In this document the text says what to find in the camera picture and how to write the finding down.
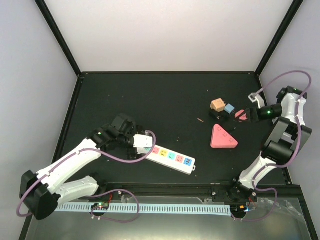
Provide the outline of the pink square plug piece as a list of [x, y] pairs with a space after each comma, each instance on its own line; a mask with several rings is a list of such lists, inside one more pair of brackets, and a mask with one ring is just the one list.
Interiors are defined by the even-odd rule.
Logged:
[[248, 116], [247, 113], [244, 109], [238, 111], [235, 113], [234, 117], [239, 121], [239, 122], [247, 122], [248, 121]]

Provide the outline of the pink extension socket adapter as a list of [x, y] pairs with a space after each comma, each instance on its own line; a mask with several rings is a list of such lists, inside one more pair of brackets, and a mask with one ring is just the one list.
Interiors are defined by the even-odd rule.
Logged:
[[213, 149], [234, 149], [238, 146], [238, 141], [219, 124], [215, 124], [212, 128], [210, 146]]

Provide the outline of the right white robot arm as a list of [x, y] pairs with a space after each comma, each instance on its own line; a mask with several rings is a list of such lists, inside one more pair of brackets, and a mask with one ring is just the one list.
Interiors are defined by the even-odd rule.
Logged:
[[277, 94], [277, 102], [264, 105], [261, 96], [250, 95], [257, 106], [247, 108], [235, 115], [240, 122], [259, 123], [274, 120], [270, 132], [261, 144], [256, 160], [240, 175], [233, 179], [227, 189], [228, 198], [233, 202], [248, 199], [258, 183], [272, 170], [286, 166], [294, 159], [312, 134], [304, 121], [304, 105], [308, 94], [287, 86]]

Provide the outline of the white power strip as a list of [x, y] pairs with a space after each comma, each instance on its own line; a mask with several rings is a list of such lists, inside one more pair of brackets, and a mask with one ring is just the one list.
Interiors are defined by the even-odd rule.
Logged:
[[191, 175], [196, 170], [195, 158], [158, 145], [155, 145], [146, 159], [186, 175]]

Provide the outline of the orange cube plug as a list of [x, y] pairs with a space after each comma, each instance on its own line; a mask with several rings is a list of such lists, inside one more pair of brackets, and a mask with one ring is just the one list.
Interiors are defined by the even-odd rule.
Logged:
[[226, 107], [226, 104], [221, 98], [212, 100], [210, 103], [210, 109], [218, 113], [222, 112], [225, 109], [225, 107]]

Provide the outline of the blue cube plug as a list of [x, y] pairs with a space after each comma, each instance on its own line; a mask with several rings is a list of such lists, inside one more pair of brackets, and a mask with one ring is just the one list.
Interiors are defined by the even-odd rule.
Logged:
[[235, 107], [231, 104], [227, 104], [225, 107], [224, 107], [224, 111], [228, 114], [231, 114], [235, 111]]

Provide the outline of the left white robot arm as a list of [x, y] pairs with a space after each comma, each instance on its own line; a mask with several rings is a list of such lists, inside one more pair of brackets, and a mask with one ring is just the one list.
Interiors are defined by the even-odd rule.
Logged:
[[[106, 185], [86, 176], [68, 182], [74, 174], [101, 156], [114, 161], [135, 164], [146, 159], [156, 146], [156, 135], [138, 126], [126, 114], [119, 114], [111, 123], [93, 130], [76, 148], [64, 157], [36, 173], [28, 170], [21, 177], [16, 215], [34, 216], [43, 220], [57, 207], [80, 198], [103, 199], [108, 192]], [[148, 152], [134, 160], [121, 159], [109, 152], [117, 148], [129, 151], [148, 148]]]

